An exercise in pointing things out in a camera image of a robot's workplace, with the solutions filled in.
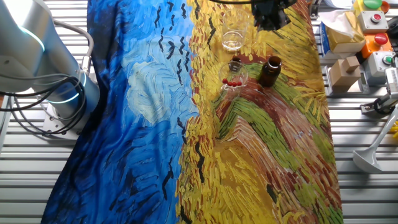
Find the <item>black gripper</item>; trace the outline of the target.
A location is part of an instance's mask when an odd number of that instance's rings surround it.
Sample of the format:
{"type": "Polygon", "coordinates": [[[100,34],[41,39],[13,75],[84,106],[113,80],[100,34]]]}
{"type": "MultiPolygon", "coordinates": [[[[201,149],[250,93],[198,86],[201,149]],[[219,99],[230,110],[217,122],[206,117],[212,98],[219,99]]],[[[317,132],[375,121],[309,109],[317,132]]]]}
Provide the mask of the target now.
{"type": "Polygon", "coordinates": [[[294,5],[297,0],[253,0],[251,1],[254,26],[258,31],[271,30],[271,22],[274,30],[279,30],[290,23],[290,19],[284,12],[294,5]]]}

